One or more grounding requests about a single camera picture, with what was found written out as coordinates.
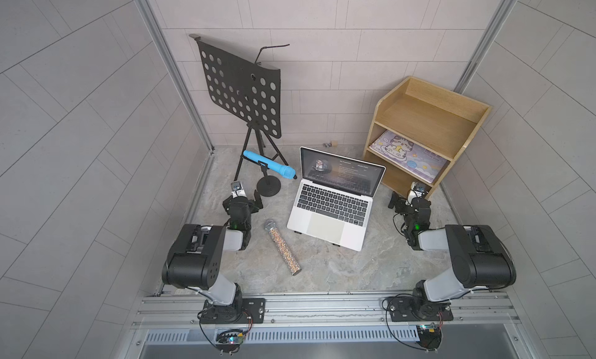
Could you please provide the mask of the silver laptop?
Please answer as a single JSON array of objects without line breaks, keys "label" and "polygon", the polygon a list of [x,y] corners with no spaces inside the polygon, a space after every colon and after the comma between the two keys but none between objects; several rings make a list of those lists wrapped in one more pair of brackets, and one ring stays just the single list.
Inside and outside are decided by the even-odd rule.
[{"label": "silver laptop", "polygon": [[360,251],[385,166],[305,146],[300,164],[287,228]]}]

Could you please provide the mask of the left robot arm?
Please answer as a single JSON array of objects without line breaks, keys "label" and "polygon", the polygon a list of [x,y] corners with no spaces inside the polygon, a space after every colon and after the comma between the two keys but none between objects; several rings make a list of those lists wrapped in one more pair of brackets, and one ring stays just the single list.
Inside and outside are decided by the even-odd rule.
[{"label": "left robot arm", "polygon": [[254,199],[230,196],[223,201],[229,220],[223,226],[186,224],[172,244],[161,272],[164,284],[189,289],[206,298],[200,323],[261,323],[265,300],[243,300],[241,287],[220,274],[225,252],[246,250],[251,240],[251,215],[263,208]]}]

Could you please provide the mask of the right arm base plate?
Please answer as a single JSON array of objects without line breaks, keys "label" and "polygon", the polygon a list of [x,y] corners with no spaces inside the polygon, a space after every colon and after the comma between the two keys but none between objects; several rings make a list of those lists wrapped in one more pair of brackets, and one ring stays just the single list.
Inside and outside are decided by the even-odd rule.
[{"label": "right arm base plate", "polygon": [[386,311],[396,322],[445,322],[453,321],[453,311],[448,303],[434,303],[413,295],[400,294],[386,299]]}]

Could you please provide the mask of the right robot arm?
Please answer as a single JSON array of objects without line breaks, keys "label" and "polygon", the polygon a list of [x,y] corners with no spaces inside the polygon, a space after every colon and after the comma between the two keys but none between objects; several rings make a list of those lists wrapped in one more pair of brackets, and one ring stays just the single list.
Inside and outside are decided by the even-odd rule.
[{"label": "right robot arm", "polygon": [[404,218],[399,232],[413,250],[445,251],[450,268],[419,281],[411,293],[386,300],[393,322],[453,320],[451,301],[476,290],[505,289],[516,281],[516,270],[506,246],[487,225],[430,227],[431,202],[424,197],[393,193],[388,205]]}]

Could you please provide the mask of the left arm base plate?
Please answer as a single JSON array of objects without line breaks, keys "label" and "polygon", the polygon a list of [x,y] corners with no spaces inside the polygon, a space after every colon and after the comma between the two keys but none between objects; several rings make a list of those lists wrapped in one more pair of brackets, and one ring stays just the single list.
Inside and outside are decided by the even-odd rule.
[{"label": "left arm base plate", "polygon": [[264,298],[244,298],[240,302],[234,301],[229,306],[217,306],[205,302],[200,312],[200,323],[202,324],[261,324],[265,314]]}]

